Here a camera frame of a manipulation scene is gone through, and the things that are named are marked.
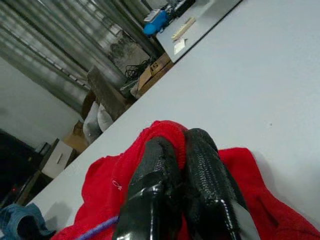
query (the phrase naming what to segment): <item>red sweater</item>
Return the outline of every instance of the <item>red sweater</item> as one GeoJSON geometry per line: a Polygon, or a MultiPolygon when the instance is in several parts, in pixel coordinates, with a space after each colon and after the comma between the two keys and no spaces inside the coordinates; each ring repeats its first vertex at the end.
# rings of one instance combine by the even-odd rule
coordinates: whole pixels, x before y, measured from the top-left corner
{"type": "MultiPolygon", "coordinates": [[[[94,162],[82,188],[83,205],[74,224],[57,233],[53,240],[73,240],[98,224],[117,216],[124,204],[128,185],[145,150],[145,143],[153,137],[164,137],[174,146],[180,169],[186,163],[185,127],[172,121],[156,121],[144,129],[135,142],[118,156],[102,157],[94,162]]],[[[246,148],[219,151],[244,196],[261,240],[320,240],[320,233],[301,215],[277,200],[266,188],[256,161],[246,148]]],[[[111,240],[111,227],[92,240],[111,240]]],[[[185,219],[179,240],[188,240],[185,219]]]]}

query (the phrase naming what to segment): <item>desk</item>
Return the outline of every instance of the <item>desk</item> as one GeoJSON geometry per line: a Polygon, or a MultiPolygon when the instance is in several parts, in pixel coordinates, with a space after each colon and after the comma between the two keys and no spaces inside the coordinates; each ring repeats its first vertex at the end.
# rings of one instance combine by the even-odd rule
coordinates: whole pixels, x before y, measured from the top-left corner
{"type": "Polygon", "coordinates": [[[320,223],[320,1],[244,0],[33,200],[73,223],[89,166],[155,120],[247,147],[280,200],[320,223]]]}
{"type": "Polygon", "coordinates": [[[174,19],[163,32],[157,33],[156,38],[169,55],[171,61],[175,63],[240,1],[241,0],[196,0],[182,16],[174,19]],[[185,47],[175,54],[174,47],[177,42],[173,41],[171,37],[189,18],[195,18],[195,23],[182,35],[182,38],[185,39],[185,47]]]}

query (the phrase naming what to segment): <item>white label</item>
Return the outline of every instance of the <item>white label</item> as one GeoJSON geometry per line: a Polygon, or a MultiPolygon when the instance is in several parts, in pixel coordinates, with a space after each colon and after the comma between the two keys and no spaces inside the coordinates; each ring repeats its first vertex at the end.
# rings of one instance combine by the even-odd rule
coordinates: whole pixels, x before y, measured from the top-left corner
{"type": "Polygon", "coordinates": [[[182,49],[184,49],[186,46],[185,44],[185,39],[184,38],[179,38],[176,43],[174,44],[174,55],[179,53],[182,49]]]}

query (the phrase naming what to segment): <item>cardboard box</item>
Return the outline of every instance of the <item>cardboard box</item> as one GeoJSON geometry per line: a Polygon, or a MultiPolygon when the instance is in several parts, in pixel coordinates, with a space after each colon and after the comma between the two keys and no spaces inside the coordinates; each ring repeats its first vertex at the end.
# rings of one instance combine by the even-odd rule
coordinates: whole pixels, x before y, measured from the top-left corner
{"type": "Polygon", "coordinates": [[[168,54],[164,53],[153,64],[148,66],[139,78],[138,91],[143,87],[143,85],[145,85],[153,76],[160,72],[170,62],[171,60],[168,54]]]}
{"type": "Polygon", "coordinates": [[[172,67],[174,63],[170,61],[167,65],[165,65],[157,74],[155,74],[149,81],[147,81],[139,90],[138,93],[142,96],[146,91],[148,91],[156,82],[159,81],[160,78],[163,77],[172,67]]]}
{"type": "Polygon", "coordinates": [[[82,153],[87,147],[88,143],[83,132],[83,123],[77,122],[72,130],[64,139],[64,143],[82,153]]]}

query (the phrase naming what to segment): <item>black cable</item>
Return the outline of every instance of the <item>black cable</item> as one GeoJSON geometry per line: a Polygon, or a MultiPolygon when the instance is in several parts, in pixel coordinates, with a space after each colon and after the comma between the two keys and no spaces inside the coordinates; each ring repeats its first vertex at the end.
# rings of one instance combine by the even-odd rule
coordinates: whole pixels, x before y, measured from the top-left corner
{"type": "Polygon", "coordinates": [[[156,60],[153,57],[150,57],[147,60],[144,60],[138,65],[127,65],[125,67],[125,77],[126,77],[126,83],[132,82],[134,80],[137,80],[140,75],[145,71],[145,69],[153,64],[156,60]]]}

